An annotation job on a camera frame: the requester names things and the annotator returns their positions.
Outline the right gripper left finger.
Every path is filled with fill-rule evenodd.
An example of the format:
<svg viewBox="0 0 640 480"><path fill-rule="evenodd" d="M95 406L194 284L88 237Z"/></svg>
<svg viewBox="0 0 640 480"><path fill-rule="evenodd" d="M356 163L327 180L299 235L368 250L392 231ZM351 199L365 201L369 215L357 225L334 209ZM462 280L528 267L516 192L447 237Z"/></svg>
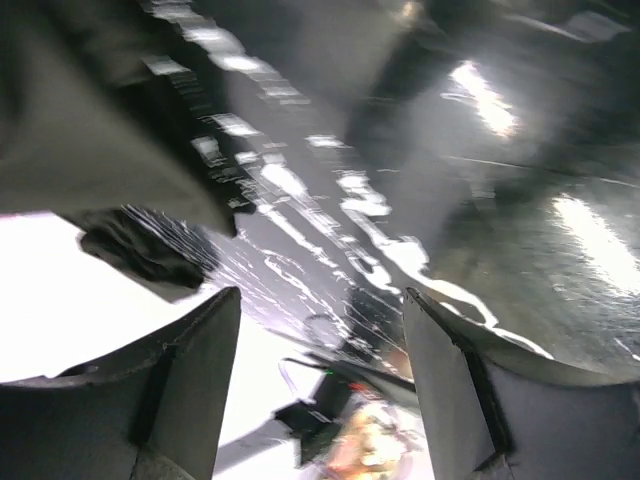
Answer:
<svg viewBox="0 0 640 480"><path fill-rule="evenodd" d="M228 287L57 377L2 384L2 478L211 478L240 319Z"/></svg>

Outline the black graphic t shirt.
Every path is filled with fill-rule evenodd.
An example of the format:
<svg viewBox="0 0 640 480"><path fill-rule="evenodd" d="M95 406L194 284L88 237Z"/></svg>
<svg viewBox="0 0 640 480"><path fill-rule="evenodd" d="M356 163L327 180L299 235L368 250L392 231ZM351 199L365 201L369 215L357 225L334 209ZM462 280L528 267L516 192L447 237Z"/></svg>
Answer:
<svg viewBox="0 0 640 480"><path fill-rule="evenodd" d="M241 171L206 119L205 62L147 1L1 5L1 210L49 211L156 295L217 270Z"/></svg>

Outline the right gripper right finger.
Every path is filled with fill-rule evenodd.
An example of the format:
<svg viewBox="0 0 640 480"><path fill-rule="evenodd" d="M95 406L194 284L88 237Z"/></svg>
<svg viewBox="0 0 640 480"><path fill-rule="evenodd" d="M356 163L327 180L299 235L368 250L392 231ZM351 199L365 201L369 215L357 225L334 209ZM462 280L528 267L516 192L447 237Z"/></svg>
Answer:
<svg viewBox="0 0 640 480"><path fill-rule="evenodd" d="M435 478L638 478L637 381L546 359L414 288L403 324Z"/></svg>

